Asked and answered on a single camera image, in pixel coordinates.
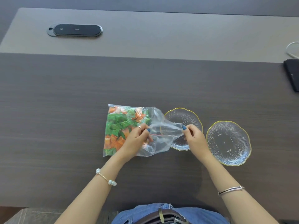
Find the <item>black power bank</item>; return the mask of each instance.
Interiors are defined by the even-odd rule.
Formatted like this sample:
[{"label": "black power bank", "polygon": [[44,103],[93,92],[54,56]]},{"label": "black power bank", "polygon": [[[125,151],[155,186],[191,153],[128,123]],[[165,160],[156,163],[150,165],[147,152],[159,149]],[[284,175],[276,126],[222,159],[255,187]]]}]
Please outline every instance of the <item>black power bank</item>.
[{"label": "black power bank", "polygon": [[285,60],[283,65],[291,81],[293,90],[299,92],[299,59]]}]

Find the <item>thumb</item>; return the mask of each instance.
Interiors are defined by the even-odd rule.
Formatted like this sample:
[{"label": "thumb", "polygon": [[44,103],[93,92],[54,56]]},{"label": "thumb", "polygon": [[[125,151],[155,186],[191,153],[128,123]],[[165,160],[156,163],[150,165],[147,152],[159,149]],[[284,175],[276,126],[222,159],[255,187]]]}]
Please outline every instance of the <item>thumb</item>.
[{"label": "thumb", "polygon": [[187,141],[193,137],[190,130],[185,125],[183,125],[183,130],[184,130],[183,133],[186,136]]},{"label": "thumb", "polygon": [[141,141],[145,141],[149,135],[150,135],[150,129],[147,128],[147,129],[144,129],[144,131],[138,138],[140,138]]}]

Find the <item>bangle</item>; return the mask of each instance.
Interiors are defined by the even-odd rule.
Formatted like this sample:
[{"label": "bangle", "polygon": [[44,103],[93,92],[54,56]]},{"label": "bangle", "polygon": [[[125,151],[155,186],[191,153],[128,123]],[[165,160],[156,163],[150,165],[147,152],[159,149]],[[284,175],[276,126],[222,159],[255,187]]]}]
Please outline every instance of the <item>bangle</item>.
[{"label": "bangle", "polygon": [[112,185],[112,186],[116,186],[117,185],[117,183],[115,182],[115,181],[112,181],[112,180],[107,180],[107,178],[105,178],[101,173],[100,173],[100,171],[101,171],[101,169],[96,169],[96,171],[95,171],[95,173],[96,174],[99,174],[100,176],[102,176],[103,177],[103,179],[105,179],[107,182],[108,182],[108,184],[110,184],[110,185]]},{"label": "bangle", "polygon": [[226,189],[223,192],[218,193],[218,195],[222,196],[225,193],[229,193],[229,192],[232,192],[232,191],[235,191],[235,190],[242,190],[242,189],[245,189],[245,188],[243,186],[239,185],[239,186],[236,186],[236,187],[232,187],[232,188]]}]

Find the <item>forearm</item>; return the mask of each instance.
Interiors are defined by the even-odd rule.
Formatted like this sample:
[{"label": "forearm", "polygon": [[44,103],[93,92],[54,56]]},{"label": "forearm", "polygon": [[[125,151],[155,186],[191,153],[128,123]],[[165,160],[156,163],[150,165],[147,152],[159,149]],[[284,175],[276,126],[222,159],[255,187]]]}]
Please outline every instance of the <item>forearm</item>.
[{"label": "forearm", "polygon": [[[107,180],[114,181],[123,165],[124,161],[116,153],[101,168],[101,174]],[[62,213],[55,224],[96,223],[110,189],[111,186],[108,185],[107,181],[97,174]]]},{"label": "forearm", "polygon": [[[239,183],[213,156],[202,160],[218,192],[239,186]],[[222,199],[236,224],[278,223],[248,192],[232,191]]]}]

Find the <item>belt loop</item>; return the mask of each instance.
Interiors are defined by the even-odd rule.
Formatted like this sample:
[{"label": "belt loop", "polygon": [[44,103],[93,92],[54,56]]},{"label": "belt loop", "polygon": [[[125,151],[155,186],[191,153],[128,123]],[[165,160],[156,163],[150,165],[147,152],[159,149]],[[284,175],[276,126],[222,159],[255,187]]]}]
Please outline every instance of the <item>belt loop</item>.
[{"label": "belt loop", "polygon": [[161,209],[161,208],[159,208],[159,217],[160,217],[160,219],[161,219],[161,223],[164,223],[165,221],[164,221],[164,216],[163,216],[163,213],[162,213],[162,209]]}]

